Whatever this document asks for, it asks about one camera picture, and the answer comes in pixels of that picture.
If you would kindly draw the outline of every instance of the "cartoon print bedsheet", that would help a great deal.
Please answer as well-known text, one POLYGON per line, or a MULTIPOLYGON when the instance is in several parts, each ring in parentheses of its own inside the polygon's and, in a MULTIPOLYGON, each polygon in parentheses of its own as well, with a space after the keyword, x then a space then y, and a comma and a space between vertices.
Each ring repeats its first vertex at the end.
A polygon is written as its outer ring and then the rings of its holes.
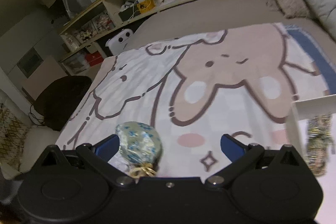
MULTIPOLYGON (((291 102, 333 94, 335 83, 333 64, 296 26, 159 41, 105 59, 56 144, 95 144, 122 122, 143 122, 163 144, 157 176, 204 180, 231 163, 221 151, 223 134, 278 149, 287 142, 291 102)), ((119 153, 109 163, 128 171, 119 153)))

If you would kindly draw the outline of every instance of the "red box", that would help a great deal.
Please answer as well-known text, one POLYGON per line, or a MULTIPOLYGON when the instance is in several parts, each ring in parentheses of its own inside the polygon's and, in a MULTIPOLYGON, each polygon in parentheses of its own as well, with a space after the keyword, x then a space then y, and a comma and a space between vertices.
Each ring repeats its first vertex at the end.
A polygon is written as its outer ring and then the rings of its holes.
POLYGON ((85 59, 89 63, 90 67, 93 67, 94 65, 100 64, 104 61, 104 58, 98 51, 92 54, 87 54, 85 59))
POLYGON ((95 60, 89 62, 89 64, 90 64, 90 67, 93 67, 94 65, 100 64, 100 63, 102 63, 103 61, 104 61, 104 58, 99 57, 99 58, 97 58, 97 59, 95 59, 95 60))
POLYGON ((91 61, 93 61, 93 60, 95 60, 97 58, 100 58, 100 57, 101 57, 101 54, 99 53, 99 51, 96 51, 96 52, 94 52, 92 54, 87 54, 85 56, 85 59, 86 59, 87 62, 90 63, 91 61))

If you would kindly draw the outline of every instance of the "patterned rug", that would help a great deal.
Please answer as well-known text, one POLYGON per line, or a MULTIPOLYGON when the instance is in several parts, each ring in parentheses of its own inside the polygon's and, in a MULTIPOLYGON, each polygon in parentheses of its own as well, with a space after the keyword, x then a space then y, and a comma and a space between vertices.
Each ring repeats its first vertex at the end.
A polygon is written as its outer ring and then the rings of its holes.
POLYGON ((24 142, 29 128, 7 107, 0 104, 0 161, 20 168, 24 142))

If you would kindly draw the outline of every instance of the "black office chair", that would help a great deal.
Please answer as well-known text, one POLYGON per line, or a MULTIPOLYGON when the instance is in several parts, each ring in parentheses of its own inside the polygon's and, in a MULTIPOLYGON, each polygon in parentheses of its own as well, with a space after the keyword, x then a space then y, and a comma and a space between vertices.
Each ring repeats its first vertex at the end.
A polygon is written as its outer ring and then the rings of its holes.
POLYGON ((43 125, 61 131, 91 83, 87 76, 65 76, 52 82, 34 103, 34 109, 44 116, 43 125))

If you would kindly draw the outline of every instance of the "blue and white foil wrapper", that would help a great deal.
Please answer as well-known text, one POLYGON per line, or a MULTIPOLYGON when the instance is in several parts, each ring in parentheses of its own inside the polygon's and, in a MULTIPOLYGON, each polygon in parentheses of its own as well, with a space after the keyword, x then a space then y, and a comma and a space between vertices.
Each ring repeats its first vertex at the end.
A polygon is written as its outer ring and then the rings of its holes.
POLYGON ((117 125, 121 155, 133 165, 154 164, 161 155, 162 144, 155 128, 142 122, 117 125))

